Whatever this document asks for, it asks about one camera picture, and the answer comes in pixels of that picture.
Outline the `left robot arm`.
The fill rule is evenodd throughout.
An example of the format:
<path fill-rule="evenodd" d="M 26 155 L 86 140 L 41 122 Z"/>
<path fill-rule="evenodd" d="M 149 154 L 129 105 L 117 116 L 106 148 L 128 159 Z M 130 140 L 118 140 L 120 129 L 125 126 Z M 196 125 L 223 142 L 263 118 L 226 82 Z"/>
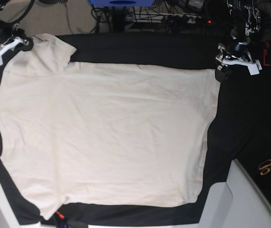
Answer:
<path fill-rule="evenodd" d="M 224 44 L 218 44 L 220 53 L 215 57 L 215 78 L 222 83 L 232 74 L 233 66 L 246 67 L 251 76 L 262 70 L 261 63 L 249 51 L 250 45 L 260 32 L 260 10 L 252 0 L 228 0 L 233 28 Z"/>

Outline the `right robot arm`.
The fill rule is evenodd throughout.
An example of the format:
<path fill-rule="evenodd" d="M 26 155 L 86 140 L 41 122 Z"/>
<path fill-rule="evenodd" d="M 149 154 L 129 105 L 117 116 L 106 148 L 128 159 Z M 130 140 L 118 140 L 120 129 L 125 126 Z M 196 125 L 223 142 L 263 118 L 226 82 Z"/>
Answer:
<path fill-rule="evenodd" d="M 6 52 L 5 48 L 9 50 L 22 50 L 30 51 L 33 48 L 33 40 L 27 37 L 25 31 L 19 28 L 19 23 L 25 18 L 34 5 L 33 0 L 29 2 L 25 11 L 21 16 L 12 22 L 5 22 L 0 20 L 0 52 L 3 50 Z M 0 11 L 5 9 L 8 4 L 7 0 L 0 0 Z"/>

